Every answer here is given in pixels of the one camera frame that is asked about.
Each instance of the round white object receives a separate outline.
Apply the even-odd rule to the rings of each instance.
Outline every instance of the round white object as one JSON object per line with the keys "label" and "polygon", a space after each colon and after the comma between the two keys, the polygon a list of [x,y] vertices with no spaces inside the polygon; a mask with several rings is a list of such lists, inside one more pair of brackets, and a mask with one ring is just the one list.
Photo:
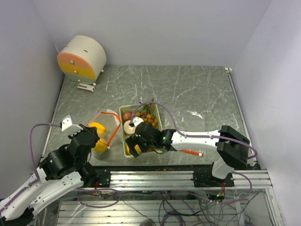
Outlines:
{"label": "round white object", "polygon": [[136,127],[131,127],[129,124],[130,124],[130,120],[126,121],[124,124],[123,124],[123,130],[126,134],[129,134],[129,135],[132,135],[135,133],[135,129]]}

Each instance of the green leaf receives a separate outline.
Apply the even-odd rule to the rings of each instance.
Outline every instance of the green leaf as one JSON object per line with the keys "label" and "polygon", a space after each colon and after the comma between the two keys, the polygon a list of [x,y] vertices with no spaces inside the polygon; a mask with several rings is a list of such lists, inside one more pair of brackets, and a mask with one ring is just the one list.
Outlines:
{"label": "green leaf", "polygon": [[143,110],[147,111],[149,109],[149,105],[144,105]]}

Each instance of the white wall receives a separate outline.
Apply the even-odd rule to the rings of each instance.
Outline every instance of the white wall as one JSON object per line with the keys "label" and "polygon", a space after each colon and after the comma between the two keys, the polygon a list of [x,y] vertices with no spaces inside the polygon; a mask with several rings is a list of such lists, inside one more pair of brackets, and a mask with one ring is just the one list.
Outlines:
{"label": "white wall", "polygon": [[[56,49],[30,0],[0,0],[0,198],[32,172],[28,132],[50,122],[62,83]],[[38,163],[48,128],[33,134]]]}
{"label": "white wall", "polygon": [[239,102],[287,225],[299,225],[301,1],[272,1],[233,69]]}
{"label": "white wall", "polygon": [[109,64],[232,67],[271,0],[33,0],[59,50],[96,39]]}

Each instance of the cylindrical device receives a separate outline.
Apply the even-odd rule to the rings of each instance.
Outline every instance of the cylindrical device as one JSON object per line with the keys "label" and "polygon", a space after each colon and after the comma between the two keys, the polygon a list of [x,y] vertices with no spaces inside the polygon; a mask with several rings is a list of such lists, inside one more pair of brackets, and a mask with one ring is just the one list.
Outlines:
{"label": "cylindrical device", "polygon": [[62,71],[73,81],[92,84],[107,59],[103,47],[94,39],[76,35],[57,55]]}

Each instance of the table surface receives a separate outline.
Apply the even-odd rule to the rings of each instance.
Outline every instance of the table surface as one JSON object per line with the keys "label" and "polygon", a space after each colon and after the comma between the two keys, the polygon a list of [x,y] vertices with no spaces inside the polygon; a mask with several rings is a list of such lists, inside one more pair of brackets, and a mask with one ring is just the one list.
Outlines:
{"label": "table surface", "polygon": [[[88,93],[78,90],[78,84],[66,78],[54,123],[60,123],[64,116],[71,114],[77,123],[86,124],[101,110],[119,113],[122,105],[136,105],[154,98],[172,111],[178,126],[185,131],[212,131],[230,125],[246,134],[224,67],[108,65],[96,83],[95,92]],[[159,107],[159,113],[163,129],[172,128],[164,109]],[[129,159],[124,156],[121,130],[114,139],[101,160],[92,155],[92,165],[192,165],[210,164],[219,158],[217,152],[205,152],[202,159],[188,153],[168,152]],[[69,142],[66,134],[53,128],[45,155]]]}

